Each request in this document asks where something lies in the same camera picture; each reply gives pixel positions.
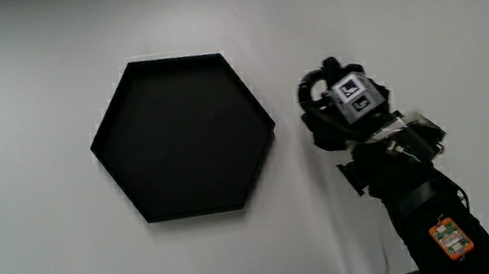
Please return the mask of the person's right hand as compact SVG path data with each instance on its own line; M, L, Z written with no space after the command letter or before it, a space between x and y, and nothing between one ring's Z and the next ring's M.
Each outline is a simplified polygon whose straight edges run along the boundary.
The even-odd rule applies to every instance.
M359 64L326 58L304 76L297 94L305 125L327 150L381 146L388 155L416 162L430 162L444 151L446 132L419 112L391 110L388 89Z

